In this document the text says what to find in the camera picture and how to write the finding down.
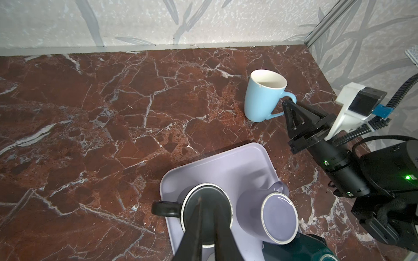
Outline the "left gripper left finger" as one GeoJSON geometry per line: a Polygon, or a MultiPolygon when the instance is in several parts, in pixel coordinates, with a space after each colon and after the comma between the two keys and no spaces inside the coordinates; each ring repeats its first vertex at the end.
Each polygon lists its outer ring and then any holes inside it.
{"type": "Polygon", "coordinates": [[[202,258],[202,207],[201,199],[194,208],[188,227],[172,261],[201,261],[202,258]]]}

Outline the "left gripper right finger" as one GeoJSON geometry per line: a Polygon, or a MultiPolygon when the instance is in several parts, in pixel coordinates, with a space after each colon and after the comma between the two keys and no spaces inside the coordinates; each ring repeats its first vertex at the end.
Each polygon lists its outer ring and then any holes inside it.
{"type": "Polygon", "coordinates": [[[220,205],[214,210],[214,247],[216,261],[243,261],[227,216],[220,205]]]}

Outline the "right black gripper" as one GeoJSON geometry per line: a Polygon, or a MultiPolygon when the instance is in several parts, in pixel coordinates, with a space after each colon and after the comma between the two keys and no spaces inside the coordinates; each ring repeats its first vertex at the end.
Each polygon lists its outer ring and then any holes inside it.
{"type": "Polygon", "coordinates": [[[291,100],[283,103],[290,151],[297,154],[307,150],[313,160],[327,174],[338,197],[357,198],[370,194],[371,186],[365,179],[353,153],[325,141],[336,116],[310,105],[291,100]]]}

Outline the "light blue mug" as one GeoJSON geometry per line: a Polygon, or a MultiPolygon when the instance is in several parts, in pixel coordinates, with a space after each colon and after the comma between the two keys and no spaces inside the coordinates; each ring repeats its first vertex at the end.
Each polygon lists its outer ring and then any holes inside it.
{"type": "Polygon", "coordinates": [[[297,102],[294,94],[285,91],[287,80],[277,72],[259,69],[250,74],[245,101],[244,114],[252,122],[263,122],[284,115],[273,114],[280,99],[289,97],[297,102]]]}

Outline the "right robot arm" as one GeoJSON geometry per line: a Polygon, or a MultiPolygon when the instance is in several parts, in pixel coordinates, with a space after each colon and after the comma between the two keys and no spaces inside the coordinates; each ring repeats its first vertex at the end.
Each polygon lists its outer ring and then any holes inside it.
{"type": "Polygon", "coordinates": [[[418,250],[418,141],[392,136],[395,145],[362,156],[357,148],[379,140],[371,133],[390,123],[390,114],[418,82],[411,76],[382,104],[386,92],[349,83],[336,103],[337,115],[312,105],[285,100],[289,146],[293,154],[307,150],[330,179],[337,197],[354,199],[353,215],[375,240],[418,250]]]}

